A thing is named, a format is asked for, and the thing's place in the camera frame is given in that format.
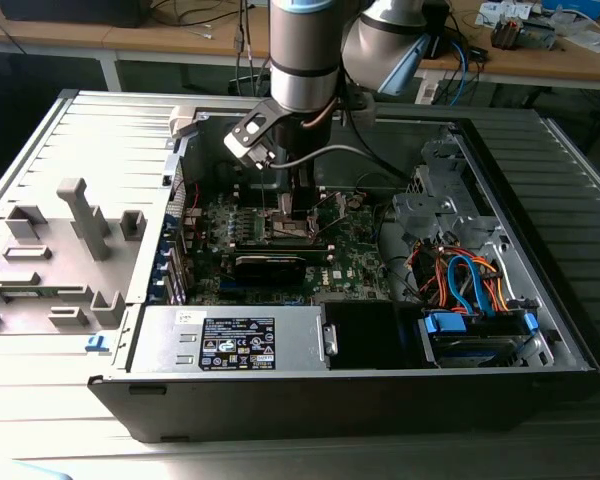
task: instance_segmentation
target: warning label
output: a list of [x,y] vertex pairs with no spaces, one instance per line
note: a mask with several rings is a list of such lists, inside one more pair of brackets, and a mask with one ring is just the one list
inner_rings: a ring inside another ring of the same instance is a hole
[[202,370],[274,370],[273,318],[205,318],[199,366]]

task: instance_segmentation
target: blue wire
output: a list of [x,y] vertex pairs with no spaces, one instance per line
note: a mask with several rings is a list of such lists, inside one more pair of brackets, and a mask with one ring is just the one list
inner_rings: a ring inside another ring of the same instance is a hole
[[456,102],[460,98],[460,95],[462,95],[462,91],[464,90],[464,82],[467,79],[467,70],[469,70],[469,62],[467,61],[467,56],[464,54],[464,50],[462,50],[462,47],[458,44],[458,42],[451,42],[451,45],[453,45],[456,48],[456,50],[458,50],[458,52],[460,53],[460,58],[462,59],[462,79],[460,80],[460,87],[458,87],[456,96],[453,98],[453,100],[451,100],[451,103],[449,104],[450,106],[453,106],[456,104]]
[[451,295],[453,295],[456,300],[458,300],[458,302],[460,302],[462,306],[467,309],[467,313],[473,313],[473,308],[471,308],[469,302],[467,302],[467,300],[460,295],[460,292],[458,292],[458,288],[456,287],[455,266],[459,262],[465,262],[469,266],[469,271],[473,277],[473,291],[476,293],[476,299],[478,300],[478,306],[480,307],[480,310],[482,310],[487,317],[493,317],[495,313],[491,308],[489,299],[485,296],[484,291],[482,290],[480,270],[478,270],[477,265],[473,263],[473,260],[466,255],[457,255],[449,262],[449,268],[447,270],[447,282],[449,283],[449,291],[451,292]]

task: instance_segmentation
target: computer case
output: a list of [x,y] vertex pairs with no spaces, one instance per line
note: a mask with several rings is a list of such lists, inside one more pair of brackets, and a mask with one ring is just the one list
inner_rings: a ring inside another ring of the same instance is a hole
[[9,20],[104,23],[114,27],[138,27],[152,0],[0,0]]

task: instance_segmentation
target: table leg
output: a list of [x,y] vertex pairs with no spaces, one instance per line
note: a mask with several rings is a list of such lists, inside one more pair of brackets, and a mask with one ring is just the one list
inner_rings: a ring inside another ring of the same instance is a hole
[[122,80],[118,71],[118,59],[116,53],[110,50],[104,50],[98,59],[104,81],[107,83],[107,90],[110,92],[122,92]]
[[415,103],[417,105],[431,105],[438,91],[438,84],[444,80],[446,75],[446,70],[425,70]]

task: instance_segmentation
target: green circuit board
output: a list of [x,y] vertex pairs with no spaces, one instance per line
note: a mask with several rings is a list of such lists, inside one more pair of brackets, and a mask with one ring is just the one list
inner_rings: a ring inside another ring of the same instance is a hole
[[[317,211],[322,228],[342,216],[340,205],[325,202]],[[319,241],[309,242],[314,251],[299,251],[296,246],[304,239],[278,235],[277,254],[306,258],[307,267],[302,285],[280,288],[234,287],[230,270],[225,267],[250,246],[266,248],[271,230],[267,225],[275,218],[275,209],[239,207],[222,200],[203,207],[204,242],[190,252],[193,262],[195,287],[189,295],[193,305],[315,305],[328,300],[387,300],[389,286],[380,268],[382,260],[373,241],[373,209],[356,204],[347,209],[346,216],[321,232]]]

